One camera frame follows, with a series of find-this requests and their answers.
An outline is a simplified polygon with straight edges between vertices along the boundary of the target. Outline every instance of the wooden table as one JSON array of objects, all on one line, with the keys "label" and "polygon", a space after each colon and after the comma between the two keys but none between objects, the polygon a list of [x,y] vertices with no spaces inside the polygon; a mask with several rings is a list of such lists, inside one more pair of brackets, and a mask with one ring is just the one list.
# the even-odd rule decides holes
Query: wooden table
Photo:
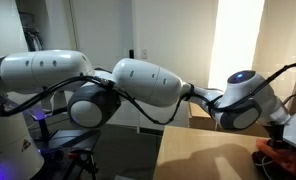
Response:
[{"label": "wooden table", "polygon": [[251,159],[257,138],[166,126],[154,179],[262,179]]}]

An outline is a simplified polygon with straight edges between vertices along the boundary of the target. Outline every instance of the light switch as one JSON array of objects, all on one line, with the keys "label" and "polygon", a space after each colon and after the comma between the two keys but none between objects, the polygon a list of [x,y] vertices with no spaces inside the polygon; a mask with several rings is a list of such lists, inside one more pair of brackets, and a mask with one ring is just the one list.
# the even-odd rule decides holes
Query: light switch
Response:
[{"label": "light switch", "polygon": [[148,50],[147,49],[142,49],[141,50],[141,58],[142,59],[148,59]]}]

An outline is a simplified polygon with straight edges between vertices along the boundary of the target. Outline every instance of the wall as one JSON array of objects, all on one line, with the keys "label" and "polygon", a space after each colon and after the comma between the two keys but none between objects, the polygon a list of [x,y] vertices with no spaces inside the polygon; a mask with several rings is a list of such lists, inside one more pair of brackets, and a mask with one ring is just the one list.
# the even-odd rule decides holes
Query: wall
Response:
[{"label": "wall", "polygon": [[0,56],[26,51],[15,0],[0,0]]},{"label": "wall", "polygon": [[133,49],[131,0],[72,0],[79,50],[112,70]]},{"label": "wall", "polygon": [[[296,62],[296,1],[267,0],[253,69],[267,78],[284,65],[294,62]],[[271,85],[276,95],[284,100],[294,92],[296,68],[282,74]]]},{"label": "wall", "polygon": [[68,0],[19,0],[20,11],[35,15],[44,50],[76,50]]},{"label": "wall", "polygon": [[[218,1],[133,0],[136,58],[147,49],[145,61],[177,74],[184,81],[206,87],[214,40]],[[148,114],[166,120],[174,107],[144,105]],[[187,104],[183,103],[173,125],[186,126]],[[162,129],[140,115],[140,126]]]}]

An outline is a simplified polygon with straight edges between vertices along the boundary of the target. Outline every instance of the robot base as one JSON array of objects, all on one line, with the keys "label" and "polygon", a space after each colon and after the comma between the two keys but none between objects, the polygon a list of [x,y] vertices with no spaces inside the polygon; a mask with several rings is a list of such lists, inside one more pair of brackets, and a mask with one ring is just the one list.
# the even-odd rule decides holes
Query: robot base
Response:
[{"label": "robot base", "polygon": [[0,180],[30,179],[43,164],[22,115],[0,118]]}]

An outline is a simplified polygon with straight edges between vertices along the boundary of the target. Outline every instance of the orange object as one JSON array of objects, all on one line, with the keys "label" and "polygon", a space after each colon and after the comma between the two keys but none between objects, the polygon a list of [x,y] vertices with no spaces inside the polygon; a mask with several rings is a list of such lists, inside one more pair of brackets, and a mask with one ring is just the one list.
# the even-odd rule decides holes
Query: orange object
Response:
[{"label": "orange object", "polygon": [[68,158],[69,158],[69,159],[79,159],[79,158],[80,158],[80,154],[69,153],[69,154],[68,154]]},{"label": "orange object", "polygon": [[258,150],[296,176],[296,152],[287,149],[274,149],[267,145],[267,142],[265,139],[257,139],[256,146]]}]

